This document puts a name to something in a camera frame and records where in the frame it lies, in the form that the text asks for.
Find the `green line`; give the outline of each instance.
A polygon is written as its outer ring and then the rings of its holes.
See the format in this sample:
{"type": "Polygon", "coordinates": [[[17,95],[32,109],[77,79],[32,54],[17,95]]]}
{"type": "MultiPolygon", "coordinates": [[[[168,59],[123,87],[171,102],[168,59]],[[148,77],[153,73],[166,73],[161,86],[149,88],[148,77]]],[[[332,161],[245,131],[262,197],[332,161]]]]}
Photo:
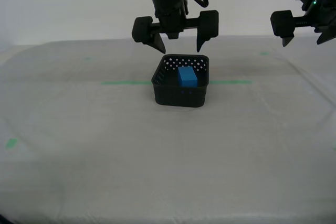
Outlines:
{"type": "MultiPolygon", "coordinates": [[[[151,85],[150,81],[105,81],[102,85],[151,85]]],[[[252,81],[232,80],[232,81],[210,81],[209,84],[252,84],[252,81]]]]}
{"type": "Polygon", "coordinates": [[[151,85],[150,81],[105,81],[102,85],[151,85]]]}
{"type": "Polygon", "coordinates": [[[7,144],[6,144],[6,149],[11,149],[11,148],[14,148],[15,145],[17,143],[17,139],[15,138],[11,138],[10,140],[8,140],[7,144]]]}
{"type": "Polygon", "coordinates": [[[244,80],[210,81],[209,84],[252,84],[252,81],[244,81],[244,80]]]}

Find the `green tape mark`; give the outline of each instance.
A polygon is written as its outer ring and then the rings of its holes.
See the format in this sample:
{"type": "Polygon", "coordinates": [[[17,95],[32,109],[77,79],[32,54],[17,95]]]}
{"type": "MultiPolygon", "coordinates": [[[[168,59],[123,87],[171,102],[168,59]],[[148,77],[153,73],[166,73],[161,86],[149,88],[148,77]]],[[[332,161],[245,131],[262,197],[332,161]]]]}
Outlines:
{"type": "MultiPolygon", "coordinates": [[[[102,85],[151,85],[150,81],[105,81],[102,85]]],[[[225,85],[225,84],[252,84],[252,81],[232,80],[232,81],[210,81],[209,84],[225,85]]]]}
{"type": "Polygon", "coordinates": [[[151,85],[150,81],[105,81],[102,85],[151,85]]]}
{"type": "Polygon", "coordinates": [[[244,81],[244,80],[210,81],[209,84],[252,84],[252,81],[244,81]]]}
{"type": "Polygon", "coordinates": [[[16,143],[17,143],[17,139],[11,138],[10,140],[8,140],[8,142],[6,144],[6,149],[14,148],[16,143]]]}

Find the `blue block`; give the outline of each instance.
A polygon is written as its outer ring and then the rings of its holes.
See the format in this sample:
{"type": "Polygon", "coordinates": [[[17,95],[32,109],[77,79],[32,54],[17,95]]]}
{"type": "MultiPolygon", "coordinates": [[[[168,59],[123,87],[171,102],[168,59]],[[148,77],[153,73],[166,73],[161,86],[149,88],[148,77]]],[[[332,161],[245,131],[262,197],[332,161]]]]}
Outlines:
{"type": "Polygon", "coordinates": [[[180,87],[197,87],[197,77],[193,67],[179,67],[179,84],[180,87]]]}

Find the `perforated basket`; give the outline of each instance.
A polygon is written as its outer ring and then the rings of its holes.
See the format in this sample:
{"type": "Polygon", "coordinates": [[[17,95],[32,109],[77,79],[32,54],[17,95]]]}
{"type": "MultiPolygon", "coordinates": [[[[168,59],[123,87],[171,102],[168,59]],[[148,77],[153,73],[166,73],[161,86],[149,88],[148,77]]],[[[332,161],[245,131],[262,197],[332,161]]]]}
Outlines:
{"type": "Polygon", "coordinates": [[[165,55],[152,78],[155,100],[160,105],[198,108],[205,101],[209,84],[209,58],[204,55],[165,55]],[[180,87],[178,67],[193,67],[197,87],[180,87]]]}

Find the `white fabric surface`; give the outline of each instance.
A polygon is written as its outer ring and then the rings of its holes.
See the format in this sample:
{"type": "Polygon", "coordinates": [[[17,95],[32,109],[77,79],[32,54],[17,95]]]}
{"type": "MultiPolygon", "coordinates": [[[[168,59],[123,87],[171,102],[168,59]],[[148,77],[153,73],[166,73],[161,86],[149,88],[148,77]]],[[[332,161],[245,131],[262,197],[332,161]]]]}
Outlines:
{"type": "MultiPolygon", "coordinates": [[[[162,55],[64,41],[0,66],[0,214],[17,223],[336,223],[335,42],[219,37],[198,109],[157,105],[162,55]],[[8,140],[17,144],[6,148],[8,140]]],[[[195,38],[166,40],[194,54],[195,38]]]]}

